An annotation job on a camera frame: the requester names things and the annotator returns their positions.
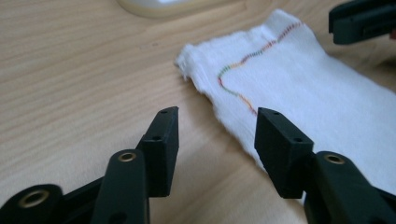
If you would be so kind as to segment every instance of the folded cloth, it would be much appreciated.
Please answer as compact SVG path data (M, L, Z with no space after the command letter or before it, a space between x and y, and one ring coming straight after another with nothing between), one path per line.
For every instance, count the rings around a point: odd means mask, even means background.
M396 194L395 93L329 57L293 16L278 9L247 32L187 45L176 64L262 169L254 135L258 107L267 107L315 152L349 157L372 185Z

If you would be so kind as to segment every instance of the white towel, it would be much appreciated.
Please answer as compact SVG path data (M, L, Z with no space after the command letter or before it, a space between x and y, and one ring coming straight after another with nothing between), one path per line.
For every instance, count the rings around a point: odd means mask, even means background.
M187 45L182 75L262 168L258 107L284 114L314 142L354 161L372 185L396 194L396 95L329 57L313 32L282 10L247 32Z

